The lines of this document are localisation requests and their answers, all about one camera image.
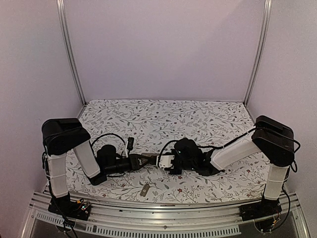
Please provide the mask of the white remote control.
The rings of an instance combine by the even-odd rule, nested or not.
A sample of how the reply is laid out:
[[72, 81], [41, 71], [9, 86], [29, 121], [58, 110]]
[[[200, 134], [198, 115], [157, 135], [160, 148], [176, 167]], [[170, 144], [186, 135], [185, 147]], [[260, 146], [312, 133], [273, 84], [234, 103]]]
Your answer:
[[157, 162], [158, 162], [159, 154], [156, 154], [156, 153], [142, 153], [141, 155], [143, 157], [145, 157], [145, 160], [147, 160], [148, 163], [151, 164], [151, 165], [156, 165]]

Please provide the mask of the grey battery compartment cover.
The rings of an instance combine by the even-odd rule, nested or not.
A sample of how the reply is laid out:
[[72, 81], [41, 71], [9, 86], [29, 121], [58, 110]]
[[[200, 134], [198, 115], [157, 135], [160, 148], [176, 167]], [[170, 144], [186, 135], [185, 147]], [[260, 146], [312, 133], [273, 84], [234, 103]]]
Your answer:
[[141, 197], [146, 197], [146, 195], [147, 195], [149, 189], [150, 189], [150, 185], [149, 185], [149, 184], [145, 184], [145, 185], [142, 187], [142, 190], [140, 191], [140, 196], [141, 196]]

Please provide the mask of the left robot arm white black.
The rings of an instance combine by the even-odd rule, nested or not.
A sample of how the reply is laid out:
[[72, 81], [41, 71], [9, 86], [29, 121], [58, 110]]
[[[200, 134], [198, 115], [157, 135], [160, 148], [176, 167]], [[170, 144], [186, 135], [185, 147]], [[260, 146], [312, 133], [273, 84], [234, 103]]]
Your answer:
[[42, 125], [44, 146], [43, 168], [46, 170], [55, 208], [63, 215], [70, 215], [73, 203], [65, 197], [69, 194], [66, 178], [66, 157], [72, 151], [84, 175], [96, 186], [113, 174], [137, 171], [148, 164], [155, 164], [153, 156], [132, 154], [134, 139], [128, 138], [126, 154], [120, 155], [112, 145], [93, 151], [89, 132], [76, 118], [49, 119]]

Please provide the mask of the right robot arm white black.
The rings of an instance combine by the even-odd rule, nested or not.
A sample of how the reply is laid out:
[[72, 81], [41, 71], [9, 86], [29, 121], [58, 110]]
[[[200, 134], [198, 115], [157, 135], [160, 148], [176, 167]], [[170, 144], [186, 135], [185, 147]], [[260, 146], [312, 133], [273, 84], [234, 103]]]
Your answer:
[[257, 204], [256, 212], [267, 216], [275, 209], [287, 171], [295, 161], [295, 144], [294, 131], [290, 127], [267, 116], [259, 116], [254, 128], [223, 146], [210, 146], [208, 152], [203, 152], [192, 139], [175, 140], [171, 152], [157, 156], [157, 165], [176, 175], [183, 170], [194, 170], [201, 176], [213, 176], [235, 162], [263, 153], [270, 167], [264, 199]]

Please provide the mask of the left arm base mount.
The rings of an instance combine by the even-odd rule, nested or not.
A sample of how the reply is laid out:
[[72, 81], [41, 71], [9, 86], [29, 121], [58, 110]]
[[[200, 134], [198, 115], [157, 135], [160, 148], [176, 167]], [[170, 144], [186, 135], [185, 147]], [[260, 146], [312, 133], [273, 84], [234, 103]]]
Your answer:
[[91, 203], [84, 201], [83, 198], [71, 201], [69, 195], [61, 198], [53, 196], [48, 211], [63, 217], [87, 221], [91, 212]]

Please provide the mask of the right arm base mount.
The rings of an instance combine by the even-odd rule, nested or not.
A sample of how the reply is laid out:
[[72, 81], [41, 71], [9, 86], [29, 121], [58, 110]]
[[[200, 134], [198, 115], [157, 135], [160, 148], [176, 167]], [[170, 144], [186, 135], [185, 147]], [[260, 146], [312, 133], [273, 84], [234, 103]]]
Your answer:
[[266, 216], [272, 216], [282, 211], [280, 201], [268, 200], [262, 198], [261, 201], [241, 205], [239, 207], [239, 216], [243, 221], [259, 219]]

